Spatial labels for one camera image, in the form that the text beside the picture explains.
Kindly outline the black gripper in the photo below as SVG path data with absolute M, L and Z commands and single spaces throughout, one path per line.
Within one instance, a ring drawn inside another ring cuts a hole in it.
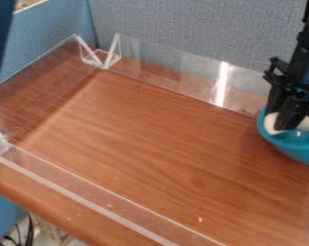
M 289 62 L 269 59 L 261 78 L 271 85 L 265 113 L 277 112 L 273 128 L 293 130 L 305 116 L 309 103 L 309 35 L 300 32 Z

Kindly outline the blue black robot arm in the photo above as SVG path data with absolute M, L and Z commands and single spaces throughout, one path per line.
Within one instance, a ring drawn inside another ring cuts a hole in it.
M 14 6 L 15 0 L 0 0 L 0 70 Z M 271 135 L 289 130 L 309 132 L 309 0 L 301 22 L 289 62 L 273 57 L 263 72 L 263 79 L 271 85 L 263 127 Z

